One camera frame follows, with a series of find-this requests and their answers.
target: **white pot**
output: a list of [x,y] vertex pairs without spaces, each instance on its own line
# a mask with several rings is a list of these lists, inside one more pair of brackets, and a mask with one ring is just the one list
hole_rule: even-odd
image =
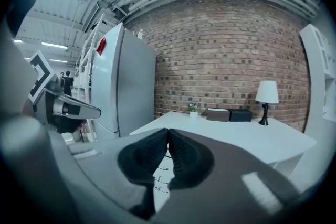
[[197,112],[190,112],[190,119],[196,119],[198,116]]

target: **white wall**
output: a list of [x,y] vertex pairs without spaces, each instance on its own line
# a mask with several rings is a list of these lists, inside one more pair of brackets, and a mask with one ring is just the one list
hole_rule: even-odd
[[70,77],[73,77],[74,75],[74,71],[75,71],[75,68],[74,67],[70,67],[70,66],[67,66],[67,65],[55,65],[55,64],[52,64],[52,63],[49,63],[51,68],[54,70],[54,72],[56,73],[56,75],[60,75],[61,72],[64,73],[65,75],[65,72],[66,71],[70,71]]

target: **small figurine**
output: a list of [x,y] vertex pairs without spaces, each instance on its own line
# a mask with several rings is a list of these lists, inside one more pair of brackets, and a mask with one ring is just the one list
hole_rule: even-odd
[[142,29],[138,33],[138,39],[143,40],[143,30]]

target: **black box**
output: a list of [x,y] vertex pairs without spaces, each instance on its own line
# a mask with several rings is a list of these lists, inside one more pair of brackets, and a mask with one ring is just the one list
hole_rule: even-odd
[[230,121],[232,122],[251,122],[252,112],[247,109],[229,109]]

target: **black gripper pad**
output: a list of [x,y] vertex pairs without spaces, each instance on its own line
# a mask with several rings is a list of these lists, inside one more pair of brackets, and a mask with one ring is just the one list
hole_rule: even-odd
[[130,182],[154,186],[153,174],[167,152],[167,134],[168,129],[161,129],[120,151],[118,165]]
[[155,213],[153,174],[167,152],[167,137],[168,129],[161,129],[126,146],[118,155],[118,166],[129,182],[146,187],[143,203],[130,210],[143,219]]
[[215,160],[206,146],[175,129],[169,129],[168,143],[175,175],[169,190],[195,187],[211,173]]

